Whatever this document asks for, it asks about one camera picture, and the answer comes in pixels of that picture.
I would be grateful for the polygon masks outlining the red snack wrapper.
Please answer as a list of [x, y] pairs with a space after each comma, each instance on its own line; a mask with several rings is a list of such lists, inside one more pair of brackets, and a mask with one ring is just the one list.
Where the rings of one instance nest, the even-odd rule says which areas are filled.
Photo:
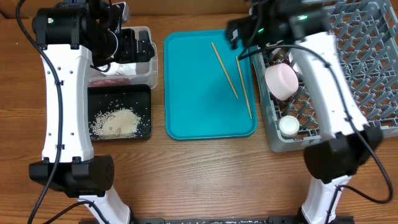
[[118, 86], [118, 85], [130, 85], [130, 84], [131, 84], [131, 81], [128, 78], [105, 79], [105, 80], [90, 81], [90, 87]]

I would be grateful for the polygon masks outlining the pile of rice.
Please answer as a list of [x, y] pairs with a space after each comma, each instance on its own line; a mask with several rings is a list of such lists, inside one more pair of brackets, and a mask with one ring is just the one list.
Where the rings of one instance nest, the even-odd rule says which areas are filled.
[[90, 104], [88, 127], [93, 141], [146, 139], [152, 130], [151, 107], [137, 101]]

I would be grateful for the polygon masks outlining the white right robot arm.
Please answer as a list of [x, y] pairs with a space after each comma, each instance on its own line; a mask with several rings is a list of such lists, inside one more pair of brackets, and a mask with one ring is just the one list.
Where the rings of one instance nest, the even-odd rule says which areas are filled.
[[250, 16], [227, 23], [226, 39], [239, 58], [287, 49], [298, 64], [318, 118], [321, 142], [304, 149], [312, 175], [296, 223], [336, 223], [342, 191], [358, 168], [375, 157], [382, 131], [371, 127], [357, 107], [340, 66], [327, 13], [316, 3], [254, 1]]

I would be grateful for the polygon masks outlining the wooden chopstick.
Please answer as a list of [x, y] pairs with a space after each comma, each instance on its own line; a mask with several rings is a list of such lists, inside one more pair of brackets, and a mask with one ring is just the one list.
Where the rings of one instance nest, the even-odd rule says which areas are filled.
[[238, 68], [238, 72], [239, 72], [239, 76], [240, 76], [240, 80], [241, 80], [241, 84], [242, 84], [242, 88], [243, 88], [244, 97], [245, 97], [245, 100], [246, 100], [246, 106], [247, 106], [247, 109], [248, 109], [249, 117], [250, 117], [250, 119], [252, 119], [251, 107], [250, 107], [249, 100], [248, 100], [248, 95], [247, 95], [247, 92], [246, 92], [246, 86], [245, 86], [245, 83], [244, 83], [244, 80], [243, 80], [243, 74], [242, 74], [242, 71], [241, 71], [241, 66], [240, 66], [240, 63], [239, 63], [239, 60], [238, 60], [237, 56], [236, 56], [236, 64], [237, 64], [237, 68]]
[[214, 50], [214, 52], [215, 52], [215, 54], [216, 54], [216, 56], [217, 56], [217, 58], [218, 58], [218, 61], [219, 61], [220, 65], [221, 65], [221, 68], [222, 68], [223, 71], [224, 71], [224, 74], [225, 74], [225, 76], [226, 76], [226, 78], [227, 78], [227, 81], [229, 82], [229, 85], [230, 85], [230, 87], [231, 87], [231, 89], [232, 89], [232, 91], [233, 91], [235, 97], [236, 97], [237, 99], [239, 99], [239, 96], [238, 96], [238, 94], [237, 94], [237, 92], [236, 92], [236, 90], [235, 90], [235, 88], [234, 88], [234, 85], [233, 85], [233, 83], [232, 83], [232, 81], [231, 81], [231, 79], [230, 79], [230, 77], [229, 77], [229, 74], [228, 74], [228, 72], [227, 72], [227, 70], [226, 70], [226, 68], [225, 68], [225, 66], [224, 66], [224, 63], [223, 63], [223, 61], [222, 61], [222, 59], [221, 59], [221, 57], [220, 57], [220, 55], [219, 55], [219, 53], [218, 53], [218, 50], [217, 50], [217, 48], [216, 48], [214, 42], [211, 42], [211, 45], [212, 45], [212, 47], [213, 47], [213, 50]]

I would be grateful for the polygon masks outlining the white paper cup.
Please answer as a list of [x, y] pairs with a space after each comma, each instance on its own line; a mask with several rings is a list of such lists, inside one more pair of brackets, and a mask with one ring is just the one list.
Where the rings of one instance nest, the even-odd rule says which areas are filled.
[[295, 116], [287, 115], [278, 121], [278, 127], [283, 138], [292, 139], [298, 134], [300, 123]]

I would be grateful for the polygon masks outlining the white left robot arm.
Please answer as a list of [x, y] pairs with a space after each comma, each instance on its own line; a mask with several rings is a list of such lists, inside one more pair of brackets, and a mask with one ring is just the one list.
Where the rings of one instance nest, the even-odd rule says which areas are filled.
[[39, 9], [27, 36], [42, 58], [47, 95], [42, 158], [29, 177], [87, 206], [96, 223], [135, 220], [114, 188], [113, 159], [95, 155], [88, 126], [90, 71], [155, 55], [149, 33], [127, 28], [128, 20], [125, 2], [62, 1]]

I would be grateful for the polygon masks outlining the small pink bowl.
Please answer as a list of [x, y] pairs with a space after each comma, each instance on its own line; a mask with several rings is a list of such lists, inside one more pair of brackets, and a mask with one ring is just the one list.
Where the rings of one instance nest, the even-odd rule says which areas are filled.
[[265, 80], [268, 89], [278, 100], [287, 100], [299, 88], [294, 70], [285, 63], [268, 67], [265, 71]]

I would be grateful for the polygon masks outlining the white napkin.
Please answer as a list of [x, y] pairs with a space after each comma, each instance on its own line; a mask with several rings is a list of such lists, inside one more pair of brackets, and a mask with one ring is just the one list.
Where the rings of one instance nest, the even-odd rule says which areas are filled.
[[110, 63], [110, 66], [104, 65], [98, 67], [104, 75], [135, 75], [136, 74], [136, 64], [135, 63]]

